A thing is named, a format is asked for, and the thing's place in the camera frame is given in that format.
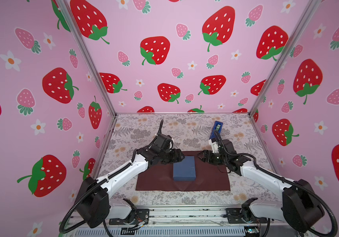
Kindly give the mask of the maroon wrapping paper sheet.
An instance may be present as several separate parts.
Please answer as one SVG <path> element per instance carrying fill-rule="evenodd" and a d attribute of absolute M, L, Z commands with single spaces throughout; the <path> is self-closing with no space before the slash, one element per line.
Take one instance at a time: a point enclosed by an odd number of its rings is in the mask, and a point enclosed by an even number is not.
<path fill-rule="evenodd" d="M 214 166 L 199 159 L 199 151 L 184 152 L 180 163 L 156 165 L 138 175 L 137 191 L 200 192 L 230 191 L 224 166 Z"/>

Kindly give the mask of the blue gift box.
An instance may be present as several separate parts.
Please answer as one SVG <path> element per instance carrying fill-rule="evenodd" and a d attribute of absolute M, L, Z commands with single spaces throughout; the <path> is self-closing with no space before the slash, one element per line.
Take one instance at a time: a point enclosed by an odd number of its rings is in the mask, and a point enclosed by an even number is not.
<path fill-rule="evenodd" d="M 196 180 L 195 158 L 193 156 L 186 156 L 181 162 L 173 164 L 173 180 L 177 182 Z"/>

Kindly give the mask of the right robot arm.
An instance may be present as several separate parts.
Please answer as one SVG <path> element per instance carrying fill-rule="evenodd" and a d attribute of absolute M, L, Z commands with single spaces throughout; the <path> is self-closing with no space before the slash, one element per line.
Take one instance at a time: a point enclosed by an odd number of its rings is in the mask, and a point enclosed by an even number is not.
<path fill-rule="evenodd" d="M 258 197 L 245 201 L 240 210 L 243 221 L 266 218 L 288 223 L 294 230 L 305 233 L 325 215 L 325 211 L 311 187 L 301 179 L 293 181 L 270 172 L 257 164 L 247 153 L 237 153 L 229 140 L 210 141 L 212 149 L 200 152 L 197 157 L 204 163 L 225 166 L 230 172 L 249 178 L 279 197 L 279 201 Z"/>

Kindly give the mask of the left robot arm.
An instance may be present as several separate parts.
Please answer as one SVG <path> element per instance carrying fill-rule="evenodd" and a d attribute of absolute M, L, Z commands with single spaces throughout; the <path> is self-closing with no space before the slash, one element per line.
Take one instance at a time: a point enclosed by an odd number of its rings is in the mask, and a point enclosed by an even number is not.
<path fill-rule="evenodd" d="M 131 179 L 156 165 L 179 163 L 185 159 L 180 149 L 175 149 L 170 136 L 159 134 L 147 146 L 135 149 L 131 160 L 96 179 L 86 178 L 75 201 L 75 210 L 90 228 L 98 227 L 106 219 L 119 219 L 132 223 L 136 217 L 136 207 L 124 198 L 121 203 L 110 202 L 110 198 Z"/>

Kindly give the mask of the floral table mat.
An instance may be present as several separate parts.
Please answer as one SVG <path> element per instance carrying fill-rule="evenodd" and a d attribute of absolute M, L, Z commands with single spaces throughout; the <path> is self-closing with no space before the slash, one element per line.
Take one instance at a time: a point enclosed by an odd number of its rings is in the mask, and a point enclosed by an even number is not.
<path fill-rule="evenodd" d="M 149 144 L 159 129 L 182 151 L 209 150 L 209 137 L 215 121 L 223 123 L 222 138 L 236 151 L 252 154 L 259 165 L 271 170 L 259 139 L 244 114 L 130 114 L 119 115 L 108 144 L 99 175 L 103 176 L 128 161 L 134 149 Z M 199 192 L 138 191 L 137 178 L 121 187 L 112 200 L 127 198 L 136 205 L 236 205 L 250 198 L 275 200 L 276 195 L 251 179 L 235 173 L 228 176 L 230 190 Z"/>

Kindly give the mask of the blue tape dispenser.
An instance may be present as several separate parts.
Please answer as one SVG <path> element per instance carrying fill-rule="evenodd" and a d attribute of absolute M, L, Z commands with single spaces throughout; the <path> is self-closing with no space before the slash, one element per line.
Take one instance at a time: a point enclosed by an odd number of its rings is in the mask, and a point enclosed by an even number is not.
<path fill-rule="evenodd" d="M 216 136 L 215 136 L 215 132 L 218 132 L 219 134 L 221 133 L 222 131 L 222 127 L 223 127 L 223 123 L 220 122 L 220 121 L 215 121 L 213 127 L 212 127 L 212 132 L 211 132 L 211 135 L 210 135 L 210 140 L 214 139 Z"/>

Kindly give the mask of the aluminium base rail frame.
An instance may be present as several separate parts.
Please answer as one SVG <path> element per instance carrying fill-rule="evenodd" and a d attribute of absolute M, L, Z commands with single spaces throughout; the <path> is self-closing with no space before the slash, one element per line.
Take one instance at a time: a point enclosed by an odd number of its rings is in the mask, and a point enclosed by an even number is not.
<path fill-rule="evenodd" d="M 299 237 L 287 223 L 255 218 L 245 222 L 238 205 L 138 205 L 131 222 L 107 217 L 100 224 L 84 224 L 69 237 Z"/>

